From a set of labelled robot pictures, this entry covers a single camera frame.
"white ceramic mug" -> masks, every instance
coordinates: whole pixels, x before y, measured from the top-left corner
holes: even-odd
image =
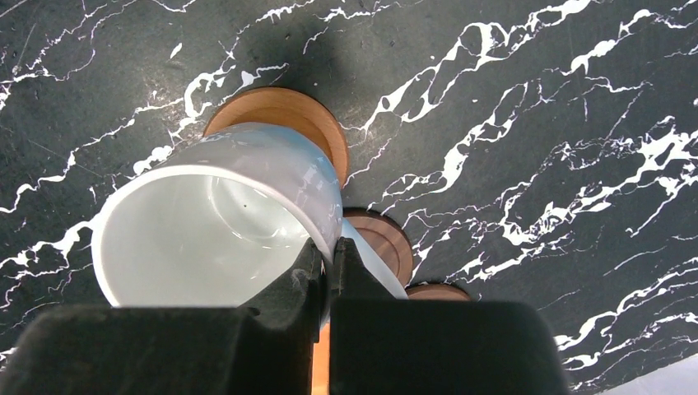
[[[102,207],[92,234],[95,274],[113,306],[238,306],[288,269],[308,237],[331,265],[340,236],[367,269],[407,298],[342,219],[327,156],[296,131],[226,128],[135,178]]]

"round wooden base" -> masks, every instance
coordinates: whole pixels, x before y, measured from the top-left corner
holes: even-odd
[[[345,210],[344,217],[390,267],[400,284],[406,286],[412,278],[414,258],[400,226],[386,216],[361,209]]]
[[[285,88],[252,89],[222,105],[208,122],[203,135],[244,122],[270,123],[296,130],[327,155],[337,172],[339,184],[347,183],[349,148],[344,131],[315,99]]]
[[[429,284],[426,286],[413,286],[407,289],[407,297],[410,300],[457,300],[468,302],[470,295],[455,286],[446,284]]]

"cup handle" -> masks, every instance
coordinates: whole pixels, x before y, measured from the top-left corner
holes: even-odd
[[[388,292],[393,294],[396,299],[407,299],[407,293],[405,293],[405,289],[398,281],[398,278],[346,218],[342,218],[342,237],[354,239],[364,266]]]

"mug rim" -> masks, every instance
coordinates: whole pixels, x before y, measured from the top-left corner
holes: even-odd
[[[114,193],[109,195],[106,199],[105,204],[100,209],[99,214],[96,219],[98,225],[92,229],[91,237],[91,251],[92,251],[92,265],[95,269],[95,275],[97,277],[97,283],[99,284],[102,293],[105,295],[109,304],[113,307],[122,307],[122,304],[117,300],[116,296],[109,286],[109,282],[106,278],[104,271],[104,262],[102,261],[102,239],[104,238],[105,228],[107,222],[109,221],[112,214],[114,214],[114,209],[132,193],[136,192],[141,187],[149,184],[151,182],[157,181],[158,179],[165,179],[169,177],[174,177],[177,175],[208,175],[212,177],[220,177],[223,179],[229,179],[237,183],[243,184],[244,186],[258,190],[261,193],[273,198],[274,201],[281,204],[285,209],[287,209],[293,217],[305,228],[308,232],[309,237],[313,240],[317,246],[320,253],[323,255],[323,264],[327,264],[327,257],[331,257],[329,251],[329,246],[326,240],[323,238],[318,227],[312,222],[309,216],[307,216],[296,204],[294,204],[290,199],[280,193],[277,189],[251,179],[250,177],[244,176],[242,174],[236,173],[232,170],[222,169],[218,166],[213,165],[199,165],[199,164],[189,164],[189,165],[170,165],[160,168],[155,168],[147,171],[144,174],[137,176],[135,179],[130,180],[121,188],[117,189]]]

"black marble surface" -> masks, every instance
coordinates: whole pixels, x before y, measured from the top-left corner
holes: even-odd
[[[2,358],[105,303],[106,197],[269,85],[336,114],[412,284],[538,308],[576,392],[695,354],[696,55],[696,0],[1,1]]]

